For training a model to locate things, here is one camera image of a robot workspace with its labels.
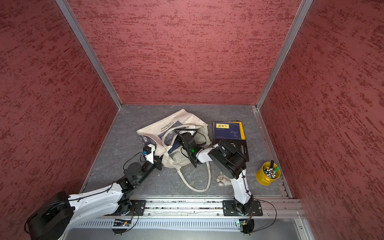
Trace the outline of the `beige canvas tote bag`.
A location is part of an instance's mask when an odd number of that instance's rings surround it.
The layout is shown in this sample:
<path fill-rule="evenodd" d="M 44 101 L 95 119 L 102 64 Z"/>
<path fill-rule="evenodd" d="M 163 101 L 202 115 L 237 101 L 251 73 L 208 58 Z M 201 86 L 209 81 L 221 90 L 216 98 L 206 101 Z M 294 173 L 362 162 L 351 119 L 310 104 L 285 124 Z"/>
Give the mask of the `beige canvas tote bag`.
<path fill-rule="evenodd" d="M 159 120 L 151 125 L 137 130 L 137 134 L 143 142 L 153 144 L 156 147 L 154 155 L 163 157 L 162 165 L 166 168 L 175 169 L 184 184 L 192 191 L 203 193 L 211 185 L 211 167 L 208 168 L 208 183 L 204 189 L 195 189 L 185 179 L 181 168 L 191 164 L 191 162 L 182 155 L 181 146 L 171 154 L 168 153 L 176 140 L 174 130 L 179 129 L 179 133 L 190 133 L 193 135 L 197 144 L 202 144 L 207 148 L 212 144 L 209 137 L 208 124 L 199 119 L 196 115 L 187 112 L 184 109 Z"/>

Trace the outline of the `black book yellow characters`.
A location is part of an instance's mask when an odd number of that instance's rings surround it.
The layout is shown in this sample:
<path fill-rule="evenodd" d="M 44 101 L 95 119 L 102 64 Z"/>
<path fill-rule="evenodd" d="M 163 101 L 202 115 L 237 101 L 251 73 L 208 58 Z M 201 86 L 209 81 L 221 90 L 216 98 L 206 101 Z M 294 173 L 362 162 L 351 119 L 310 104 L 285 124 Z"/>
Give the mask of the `black book yellow characters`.
<path fill-rule="evenodd" d="M 234 146 L 244 157 L 245 161 L 249 162 L 249 151 L 246 140 L 230 140 L 231 145 Z"/>

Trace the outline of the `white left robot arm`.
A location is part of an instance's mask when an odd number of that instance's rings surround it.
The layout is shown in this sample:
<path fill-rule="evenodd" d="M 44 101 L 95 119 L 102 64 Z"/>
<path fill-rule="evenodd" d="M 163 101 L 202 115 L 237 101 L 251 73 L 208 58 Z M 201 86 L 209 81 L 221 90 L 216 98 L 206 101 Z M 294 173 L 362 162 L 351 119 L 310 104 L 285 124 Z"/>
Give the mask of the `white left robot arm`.
<path fill-rule="evenodd" d="M 140 217 L 146 202 L 130 197 L 155 169 L 162 169 L 161 157 L 130 164 L 124 177 L 107 187 L 78 195 L 58 192 L 27 218 L 24 231 L 32 240 L 58 240 L 74 227 L 102 216 Z"/>

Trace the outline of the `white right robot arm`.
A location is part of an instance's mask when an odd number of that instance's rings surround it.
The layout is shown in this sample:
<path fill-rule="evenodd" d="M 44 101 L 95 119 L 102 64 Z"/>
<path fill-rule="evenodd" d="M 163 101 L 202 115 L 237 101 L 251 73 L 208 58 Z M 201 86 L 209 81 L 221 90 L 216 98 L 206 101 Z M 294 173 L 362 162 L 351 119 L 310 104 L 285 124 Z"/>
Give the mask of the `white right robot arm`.
<path fill-rule="evenodd" d="M 181 153 L 194 167 L 198 164 L 210 162 L 216 164 L 221 172 L 230 179 L 234 189 L 234 208 L 237 213 L 247 216 L 252 212 L 254 197 L 249 190 L 246 178 L 246 163 L 244 155 L 239 152 L 229 140 L 221 140 L 209 148 L 203 148 L 202 144 L 197 144 L 193 135 L 190 133 L 180 134 L 179 129 L 174 130 L 176 140 L 181 144 Z"/>

